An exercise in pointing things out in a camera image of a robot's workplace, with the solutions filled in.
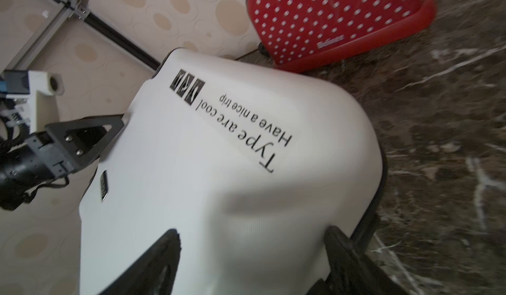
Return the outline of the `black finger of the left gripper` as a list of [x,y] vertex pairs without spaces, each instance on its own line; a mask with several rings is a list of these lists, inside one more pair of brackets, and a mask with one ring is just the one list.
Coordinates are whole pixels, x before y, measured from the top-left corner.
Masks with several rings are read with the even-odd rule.
[[68,172],[76,173],[100,157],[122,131],[123,116],[101,115],[46,125]]

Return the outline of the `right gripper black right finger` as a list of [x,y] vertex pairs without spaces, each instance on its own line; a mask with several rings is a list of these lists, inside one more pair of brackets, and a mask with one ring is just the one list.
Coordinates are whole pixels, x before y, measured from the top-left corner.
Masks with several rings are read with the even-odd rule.
[[308,294],[407,293],[338,227],[330,226],[325,230],[324,244],[331,271],[326,280],[315,282]]

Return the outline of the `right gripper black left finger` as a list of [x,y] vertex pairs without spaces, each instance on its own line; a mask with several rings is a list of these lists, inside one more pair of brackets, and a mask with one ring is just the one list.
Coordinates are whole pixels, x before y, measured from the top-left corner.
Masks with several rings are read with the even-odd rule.
[[175,229],[164,233],[102,294],[171,294],[181,256]]

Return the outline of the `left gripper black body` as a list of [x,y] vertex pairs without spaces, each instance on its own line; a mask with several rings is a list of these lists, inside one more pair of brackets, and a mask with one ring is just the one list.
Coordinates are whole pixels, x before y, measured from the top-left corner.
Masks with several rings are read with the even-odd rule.
[[63,184],[31,147],[51,146],[53,140],[46,132],[31,134],[26,144],[10,151],[1,159],[1,209],[14,211],[22,204],[30,204],[39,189],[61,189],[69,185],[65,175]]

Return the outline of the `white hard-shell suitcase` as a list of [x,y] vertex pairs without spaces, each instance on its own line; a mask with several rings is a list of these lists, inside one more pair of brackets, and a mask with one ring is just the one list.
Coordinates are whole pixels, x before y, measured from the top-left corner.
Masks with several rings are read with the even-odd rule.
[[81,294],[169,230],[174,294],[306,294],[325,230],[366,230],[386,178],[361,105],[318,78],[176,49],[126,118],[79,206]]

